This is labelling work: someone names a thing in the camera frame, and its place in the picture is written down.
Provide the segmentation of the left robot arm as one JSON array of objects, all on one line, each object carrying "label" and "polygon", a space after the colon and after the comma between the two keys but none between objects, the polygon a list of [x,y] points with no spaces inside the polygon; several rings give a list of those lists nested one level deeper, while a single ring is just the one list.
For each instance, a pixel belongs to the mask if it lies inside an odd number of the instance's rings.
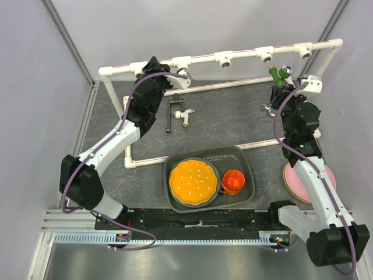
[{"label": "left robot arm", "polygon": [[136,142],[152,127],[166,90],[172,88],[168,75],[171,68],[151,57],[143,67],[144,76],[137,78],[118,124],[100,141],[79,156],[66,155],[61,163],[59,191],[61,209],[69,213],[66,199],[79,209],[98,212],[108,217],[114,229],[128,223],[127,208],[108,195],[101,176],[111,162],[129,145]]}]

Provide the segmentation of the green plastic water faucet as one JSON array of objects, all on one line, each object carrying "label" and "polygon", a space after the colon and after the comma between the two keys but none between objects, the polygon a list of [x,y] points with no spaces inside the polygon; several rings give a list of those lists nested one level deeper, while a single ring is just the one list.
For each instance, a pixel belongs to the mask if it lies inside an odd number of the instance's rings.
[{"label": "green plastic water faucet", "polygon": [[273,82],[280,88],[293,84],[291,79],[292,72],[291,66],[288,65],[283,65],[281,68],[269,67],[269,74],[272,76]]}]

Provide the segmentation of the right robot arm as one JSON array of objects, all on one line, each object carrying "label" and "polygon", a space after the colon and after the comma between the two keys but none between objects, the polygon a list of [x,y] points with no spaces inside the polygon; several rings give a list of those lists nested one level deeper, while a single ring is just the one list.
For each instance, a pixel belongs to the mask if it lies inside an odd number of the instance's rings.
[{"label": "right robot arm", "polygon": [[270,98],[277,110],[274,126],[282,122],[284,139],[278,140],[284,157],[303,183],[316,213],[312,220],[290,201],[273,202],[267,214],[272,229],[290,228],[305,242],[317,267],[351,263],[356,268],[370,239],[366,225],[359,225],[344,207],[329,178],[314,137],[321,111],[307,101],[319,79],[308,78],[298,86],[276,77]]}]

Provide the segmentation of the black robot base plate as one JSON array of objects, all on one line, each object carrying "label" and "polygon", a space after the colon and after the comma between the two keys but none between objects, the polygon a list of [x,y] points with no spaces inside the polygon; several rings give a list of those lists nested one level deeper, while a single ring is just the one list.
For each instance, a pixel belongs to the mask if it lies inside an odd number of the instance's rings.
[{"label": "black robot base plate", "polygon": [[99,214],[96,229],[117,229],[118,223],[147,232],[161,228],[237,228],[250,231],[284,231],[282,225],[267,210],[254,209],[213,209],[202,212],[178,213],[172,209],[134,208],[120,214],[111,222]]}]

